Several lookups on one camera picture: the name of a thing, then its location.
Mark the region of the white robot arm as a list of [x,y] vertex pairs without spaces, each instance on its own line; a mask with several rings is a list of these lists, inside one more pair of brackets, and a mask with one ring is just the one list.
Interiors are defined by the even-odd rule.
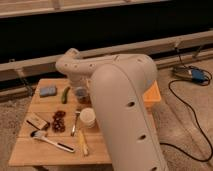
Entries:
[[157,67],[145,54],[84,59],[71,48],[56,62],[75,89],[87,88],[114,171],[169,171],[143,94]]

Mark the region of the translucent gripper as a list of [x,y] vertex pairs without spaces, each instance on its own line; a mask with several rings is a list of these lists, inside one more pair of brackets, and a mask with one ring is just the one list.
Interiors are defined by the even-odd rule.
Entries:
[[[89,93],[85,87],[74,87],[73,92],[79,103],[86,104],[90,101]],[[81,111],[79,111],[79,110],[75,111],[75,120],[74,120],[74,124],[73,124],[72,130],[71,130],[71,136],[75,135],[77,121],[78,121],[78,117],[80,116],[80,112]]]

